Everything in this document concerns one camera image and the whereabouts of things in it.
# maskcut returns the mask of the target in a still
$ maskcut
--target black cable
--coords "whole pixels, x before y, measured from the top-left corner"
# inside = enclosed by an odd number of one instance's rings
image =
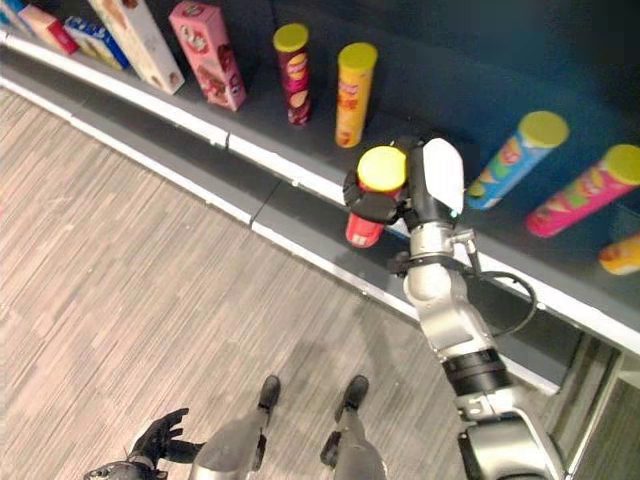
[[[513,273],[509,273],[509,272],[473,272],[472,275],[478,277],[481,280],[509,278],[513,280],[514,283],[519,283],[527,291],[527,294],[529,294],[530,306],[529,306],[529,311],[527,312],[525,317],[522,320],[520,320],[518,323],[513,325],[512,327],[508,327],[508,328],[505,328],[504,330],[500,330],[498,332],[492,333],[492,335],[495,338],[503,337],[505,335],[513,335],[514,333],[522,330],[524,327],[527,326],[529,322],[531,322],[531,320],[533,320],[533,317],[538,311],[538,296],[536,295],[536,291],[533,289],[531,285],[529,285],[529,283],[525,282],[522,278],[518,277],[517,275],[514,275]]]
[[[524,281],[519,276],[509,272],[483,272],[480,267],[480,259],[476,251],[467,252],[471,261],[471,267],[456,260],[448,255],[427,255],[423,257],[411,258],[408,252],[401,252],[397,254],[387,265],[389,271],[400,277],[404,277],[410,268],[419,267],[423,265],[439,264],[448,270],[453,270],[461,275],[467,277],[475,277],[480,280],[491,281],[496,278],[508,278],[515,283],[520,284],[529,295],[529,311],[525,317],[515,325],[499,330],[498,332],[491,332],[495,338],[500,338],[505,335],[513,335],[526,327],[533,319],[538,311],[538,296],[533,287]]]

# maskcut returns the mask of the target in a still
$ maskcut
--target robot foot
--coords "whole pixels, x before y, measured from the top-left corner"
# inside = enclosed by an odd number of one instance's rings
[[[280,379],[275,375],[269,375],[262,384],[258,408],[265,410],[267,414],[271,414],[271,410],[273,410],[273,407],[278,403],[280,388]]]
[[[356,375],[351,379],[344,392],[342,401],[336,410],[336,423],[340,422],[342,412],[345,408],[357,411],[369,391],[369,380],[364,375]]]

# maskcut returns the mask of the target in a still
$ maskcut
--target yellow pringles can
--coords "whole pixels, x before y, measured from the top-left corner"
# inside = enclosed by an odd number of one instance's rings
[[[338,55],[336,143],[355,147],[362,138],[378,51],[369,43],[352,43]]]
[[[602,249],[600,265],[614,275],[640,271],[640,233]]]

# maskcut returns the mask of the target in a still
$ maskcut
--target pringles can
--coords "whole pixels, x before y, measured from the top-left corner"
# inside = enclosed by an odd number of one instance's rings
[[[640,148],[616,145],[527,216],[527,228],[552,237],[640,185]]]
[[[352,43],[338,55],[336,143],[341,147],[360,143],[377,59],[378,51],[369,43]]]
[[[525,115],[516,132],[469,187],[467,204],[479,210],[493,207],[568,136],[567,123],[553,112]]]
[[[293,125],[305,125],[311,115],[309,96],[309,30],[301,23],[280,27],[273,35],[278,52],[280,81],[287,102],[287,118]]]
[[[607,272],[614,275],[640,272],[640,232],[603,248],[598,260]]]
[[[362,190],[396,197],[407,180],[406,155],[395,147],[374,147],[360,158],[356,174]],[[371,247],[383,231],[384,225],[349,214],[346,237],[354,247]]]

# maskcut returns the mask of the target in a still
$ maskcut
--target blue pringles can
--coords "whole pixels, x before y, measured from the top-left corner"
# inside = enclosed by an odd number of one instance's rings
[[[493,207],[568,136],[569,127],[560,115],[547,111],[525,115],[467,190],[467,204],[479,210]]]

